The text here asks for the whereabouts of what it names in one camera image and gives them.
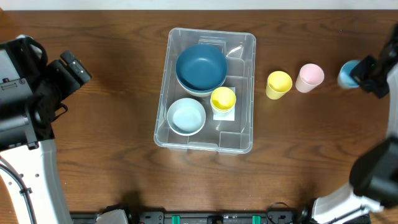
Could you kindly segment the light blue plastic cup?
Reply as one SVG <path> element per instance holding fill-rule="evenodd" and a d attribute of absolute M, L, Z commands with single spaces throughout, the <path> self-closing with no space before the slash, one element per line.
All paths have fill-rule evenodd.
<path fill-rule="evenodd" d="M 337 78 L 337 82 L 341 88 L 352 89 L 359 87 L 359 85 L 350 77 L 351 71 L 359 63 L 359 60 L 350 60 L 342 66 Z"/>

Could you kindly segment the grey plastic bowl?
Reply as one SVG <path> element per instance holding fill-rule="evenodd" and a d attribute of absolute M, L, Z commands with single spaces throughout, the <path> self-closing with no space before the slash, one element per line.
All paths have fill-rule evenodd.
<path fill-rule="evenodd" d="M 202 104 L 193 98 L 181 98 L 173 102 L 167 111 L 171 130 L 181 136 L 192 136 L 204 127 L 206 112 Z"/>

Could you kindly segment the dark blue bowl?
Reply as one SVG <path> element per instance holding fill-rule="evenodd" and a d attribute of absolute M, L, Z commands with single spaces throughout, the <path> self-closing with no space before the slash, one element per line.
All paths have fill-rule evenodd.
<path fill-rule="evenodd" d="M 179 78 L 221 78 L 228 74 L 228 62 L 220 49 L 212 45 L 195 44 L 178 56 L 175 71 Z"/>
<path fill-rule="evenodd" d="M 178 83 L 181 87 L 195 96 L 208 96 L 218 87 L 221 87 L 226 81 L 226 77 L 221 78 L 203 78 L 195 77 L 194 79 L 186 79 L 177 77 Z"/>

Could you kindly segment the beige plastic bowl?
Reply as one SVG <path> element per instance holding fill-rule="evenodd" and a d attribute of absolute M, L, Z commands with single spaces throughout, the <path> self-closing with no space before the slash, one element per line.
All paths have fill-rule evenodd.
<path fill-rule="evenodd" d="M 208 92 L 195 92 L 192 90 L 189 90 L 187 87 L 183 86 L 182 83 L 180 83 L 180 86 L 189 94 L 191 94 L 192 96 L 197 96 L 197 97 L 206 97 L 206 96 L 211 96 L 211 94 L 213 93 L 213 91 L 208 91 Z"/>

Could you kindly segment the cream plastic cup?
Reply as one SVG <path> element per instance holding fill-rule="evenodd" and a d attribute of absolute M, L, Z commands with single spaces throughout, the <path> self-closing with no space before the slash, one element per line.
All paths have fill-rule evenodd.
<path fill-rule="evenodd" d="M 212 106 L 211 108 L 213 110 L 213 119 L 221 119 L 234 115 L 234 106 L 227 110 L 220 110 L 214 106 Z"/>

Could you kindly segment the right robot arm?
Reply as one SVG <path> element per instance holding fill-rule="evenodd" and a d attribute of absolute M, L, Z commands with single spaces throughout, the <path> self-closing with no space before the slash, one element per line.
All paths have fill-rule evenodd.
<path fill-rule="evenodd" d="M 348 76 L 365 92 L 390 96 L 386 139 L 358 157 L 348 183 L 307 205 L 297 223 L 361 223 L 369 213 L 397 206 L 397 29 L 378 58 L 368 55 Z"/>

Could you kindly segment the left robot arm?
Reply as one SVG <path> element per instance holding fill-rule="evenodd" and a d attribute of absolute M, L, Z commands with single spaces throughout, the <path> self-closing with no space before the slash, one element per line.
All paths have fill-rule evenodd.
<path fill-rule="evenodd" d="M 52 123 L 67 112 L 64 100 L 90 80 L 69 51 L 49 62 L 29 36 L 1 44 L 1 178 L 19 223 L 131 222 L 119 205 L 72 215 L 63 193 Z"/>

